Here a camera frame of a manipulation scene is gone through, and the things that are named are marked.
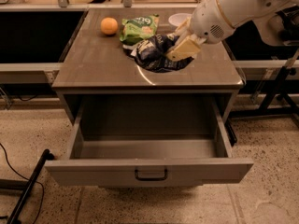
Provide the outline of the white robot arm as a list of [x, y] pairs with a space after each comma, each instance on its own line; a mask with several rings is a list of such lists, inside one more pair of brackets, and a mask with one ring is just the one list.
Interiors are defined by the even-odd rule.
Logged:
[[205, 0], [174, 32], [179, 39], [168, 50], [166, 57], [175, 62], [192, 57], [200, 51], [203, 43], [219, 43], [247, 21], [273, 13], [288, 3], [297, 4], [298, 1]]

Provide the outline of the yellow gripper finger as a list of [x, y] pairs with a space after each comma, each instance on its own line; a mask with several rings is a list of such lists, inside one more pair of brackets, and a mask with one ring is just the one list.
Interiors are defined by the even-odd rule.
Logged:
[[190, 34], [190, 20], [191, 18], [188, 17], [174, 32], [174, 36], [178, 37], [177, 44], [182, 42]]
[[182, 41], [171, 48], [165, 56], [174, 62], [193, 57], [201, 51], [201, 46], [205, 42], [205, 38], [200, 38], [197, 35], [187, 35]]

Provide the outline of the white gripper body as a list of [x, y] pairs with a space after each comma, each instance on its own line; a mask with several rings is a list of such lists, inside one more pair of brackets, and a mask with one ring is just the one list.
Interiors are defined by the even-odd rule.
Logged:
[[235, 28], [226, 18], [219, 0], [201, 2], [192, 14], [191, 31], [209, 44], [216, 44], [231, 36]]

